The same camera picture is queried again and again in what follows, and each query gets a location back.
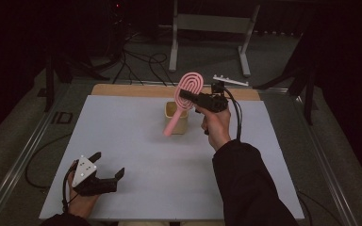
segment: pink fly swatter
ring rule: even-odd
[[[175,90],[174,101],[177,105],[177,110],[175,111],[172,119],[164,128],[163,134],[165,136],[170,136],[173,132],[174,127],[177,125],[177,122],[185,110],[190,110],[193,106],[193,102],[186,100],[180,97],[180,90],[190,91],[194,94],[199,94],[202,88],[204,87],[204,78],[199,73],[186,73],[182,76],[178,86]]]

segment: hand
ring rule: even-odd
[[[99,195],[94,196],[81,196],[74,191],[72,187],[75,172],[72,171],[67,178],[70,189],[70,203],[69,203],[69,214],[82,217],[87,219],[95,206]]]
[[[208,142],[217,152],[222,145],[231,140],[229,135],[231,112],[228,107],[219,113],[213,113],[198,105],[195,108],[205,115],[202,129],[208,130]]]

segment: beige cup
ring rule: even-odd
[[[172,119],[175,111],[177,110],[177,104],[175,102],[167,102],[164,108],[164,115],[166,117],[166,126],[169,121]],[[187,132],[188,129],[188,111],[185,110],[182,112],[177,125],[174,127],[172,134],[182,135]]]

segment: person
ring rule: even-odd
[[[224,222],[227,226],[297,226],[298,223],[279,200],[275,184],[257,148],[231,139],[229,108],[213,113],[198,105],[204,114],[202,128],[208,131],[208,142],[215,153],[212,159],[222,196]],[[69,186],[73,177],[69,176]],[[86,221],[98,196],[77,197],[69,203],[69,213],[55,215],[42,226],[89,225]]]

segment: black sleeve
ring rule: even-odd
[[[41,226],[91,226],[85,219],[79,216],[63,213],[61,215],[54,215],[44,221]]]
[[[222,194],[225,225],[298,225],[279,200],[258,149],[229,141],[214,154],[213,168]]]

